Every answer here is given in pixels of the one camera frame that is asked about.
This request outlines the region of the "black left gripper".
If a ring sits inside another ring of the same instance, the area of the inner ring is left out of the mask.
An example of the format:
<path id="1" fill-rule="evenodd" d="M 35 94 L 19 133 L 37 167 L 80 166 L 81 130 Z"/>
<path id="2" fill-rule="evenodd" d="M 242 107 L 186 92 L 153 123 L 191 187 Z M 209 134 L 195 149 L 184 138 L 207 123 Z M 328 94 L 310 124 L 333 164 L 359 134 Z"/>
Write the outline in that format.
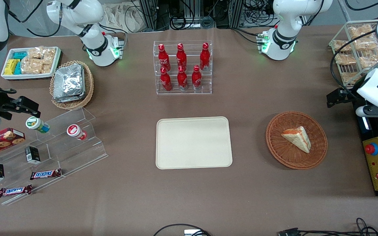
<path id="1" fill-rule="evenodd" d="M 357 102 L 357 96 L 350 89 L 339 87 L 337 91 L 327 94 L 327 108 L 331 108 L 337 104 Z"/>

